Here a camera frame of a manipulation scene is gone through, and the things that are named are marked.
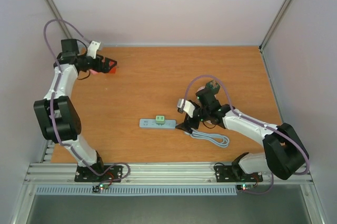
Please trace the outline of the pink cube plug adapter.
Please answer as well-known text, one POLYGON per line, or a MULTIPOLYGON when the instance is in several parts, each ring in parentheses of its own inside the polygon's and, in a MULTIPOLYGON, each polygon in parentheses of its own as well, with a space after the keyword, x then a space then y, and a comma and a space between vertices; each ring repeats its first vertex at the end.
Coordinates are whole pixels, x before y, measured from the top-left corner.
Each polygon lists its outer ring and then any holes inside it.
POLYGON ((91 73, 91 74, 93 74, 93 75, 97 75, 97 74, 99 74, 99 72, 97 72, 97 71, 94 71, 94 70, 92 70, 92 69, 90 69, 90 73, 91 73))

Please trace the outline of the red cube plug adapter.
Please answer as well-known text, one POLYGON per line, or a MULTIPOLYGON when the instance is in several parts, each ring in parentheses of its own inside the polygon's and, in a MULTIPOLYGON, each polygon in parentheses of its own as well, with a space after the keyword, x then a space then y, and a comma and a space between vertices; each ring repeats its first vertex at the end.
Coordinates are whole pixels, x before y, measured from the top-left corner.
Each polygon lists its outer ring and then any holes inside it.
POLYGON ((114 68, 104 68, 105 74, 115 74, 116 73, 117 66, 114 68))

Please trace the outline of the green small plug charger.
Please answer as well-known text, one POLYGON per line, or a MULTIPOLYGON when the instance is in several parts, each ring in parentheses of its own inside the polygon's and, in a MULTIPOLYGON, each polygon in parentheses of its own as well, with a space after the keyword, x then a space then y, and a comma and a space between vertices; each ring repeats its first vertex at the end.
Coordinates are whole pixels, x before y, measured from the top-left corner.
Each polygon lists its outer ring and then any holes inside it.
POLYGON ((156 117, 155 117, 155 123, 157 125, 163 125, 163 124, 165 124, 165 116, 163 116, 163 115, 156 115, 156 117))

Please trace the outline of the dark green patterned cube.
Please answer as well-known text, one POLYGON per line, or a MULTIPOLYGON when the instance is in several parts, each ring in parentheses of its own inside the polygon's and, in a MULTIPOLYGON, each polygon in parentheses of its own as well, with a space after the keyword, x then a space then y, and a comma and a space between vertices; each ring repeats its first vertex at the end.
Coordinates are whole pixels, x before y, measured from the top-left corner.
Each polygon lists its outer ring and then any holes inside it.
POLYGON ((219 85, 219 83, 215 79, 207 82, 205 87, 207 87, 212 92, 213 95, 218 94, 219 90, 221 88, 221 86, 219 85))

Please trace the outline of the light blue power strip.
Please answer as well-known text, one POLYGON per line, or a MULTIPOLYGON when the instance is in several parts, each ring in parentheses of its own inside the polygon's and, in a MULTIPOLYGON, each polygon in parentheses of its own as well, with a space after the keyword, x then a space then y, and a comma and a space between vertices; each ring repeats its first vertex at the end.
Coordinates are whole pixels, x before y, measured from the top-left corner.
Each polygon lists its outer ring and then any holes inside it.
POLYGON ((157 124, 155 119, 140 119, 139 127, 148 129, 175 129, 176 120, 165 119, 163 124, 157 124))

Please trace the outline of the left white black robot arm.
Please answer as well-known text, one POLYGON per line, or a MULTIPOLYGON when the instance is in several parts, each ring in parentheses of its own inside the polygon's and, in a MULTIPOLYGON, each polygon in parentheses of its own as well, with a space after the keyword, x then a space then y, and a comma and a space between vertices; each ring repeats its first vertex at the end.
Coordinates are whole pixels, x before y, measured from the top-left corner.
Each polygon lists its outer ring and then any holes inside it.
POLYGON ((61 41, 62 51, 55 58, 51 87, 33 108, 43 137, 64 147, 76 159, 79 174, 100 181, 108 169, 81 134, 82 124, 71 94, 80 72, 109 74, 117 61, 98 54, 100 42, 91 41, 84 53, 80 53, 77 43, 76 39, 61 41))

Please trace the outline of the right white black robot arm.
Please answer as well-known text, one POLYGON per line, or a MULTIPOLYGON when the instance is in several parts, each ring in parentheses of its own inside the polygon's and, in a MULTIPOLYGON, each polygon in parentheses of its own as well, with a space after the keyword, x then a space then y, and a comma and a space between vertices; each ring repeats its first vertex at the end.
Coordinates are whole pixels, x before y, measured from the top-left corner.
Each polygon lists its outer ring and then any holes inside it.
POLYGON ((245 152, 231 163, 236 180, 244 180, 255 172, 270 172, 282 180, 300 175, 299 168, 309 164, 309 154, 294 128, 287 123, 269 124, 248 116, 235 107, 221 105, 213 92, 205 87, 196 93, 198 102, 179 99, 177 109, 185 119, 176 126, 186 133, 210 121, 223 129, 235 131, 261 145, 262 153, 245 152))

